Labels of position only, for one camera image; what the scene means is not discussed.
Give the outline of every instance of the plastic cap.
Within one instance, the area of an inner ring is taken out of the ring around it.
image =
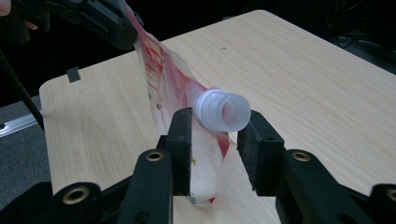
[[[245,97],[213,88],[195,100],[192,110],[201,126],[211,132],[238,132],[248,125],[251,115]]]

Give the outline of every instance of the black tape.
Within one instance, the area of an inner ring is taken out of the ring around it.
[[[70,83],[80,80],[78,67],[67,69],[66,74]]]

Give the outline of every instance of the wooden table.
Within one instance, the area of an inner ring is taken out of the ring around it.
[[[368,195],[396,183],[396,76],[263,10],[163,41],[199,82],[244,95],[284,138],[316,155],[341,184]],[[136,53],[40,88],[54,192],[131,175],[159,136]],[[278,223],[274,198],[251,190],[242,162],[218,209],[174,197],[174,223]]]

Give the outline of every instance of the robotic arm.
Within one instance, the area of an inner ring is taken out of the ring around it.
[[[50,14],[82,24],[117,49],[132,49],[137,37],[137,31],[123,18],[118,0],[13,0],[10,14],[0,18],[0,42],[29,42],[25,19],[47,32]]]

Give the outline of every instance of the black cable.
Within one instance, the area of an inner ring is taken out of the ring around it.
[[[44,131],[44,121],[43,115],[38,110],[35,103],[32,101],[29,93],[20,83],[20,80],[15,75],[14,70],[9,64],[6,55],[4,55],[3,51],[0,49],[0,77],[5,79],[8,82],[8,85],[13,88],[13,90],[18,94],[21,100],[25,103],[27,108],[32,113],[33,117],[37,121],[38,125],[40,125],[41,129]]]

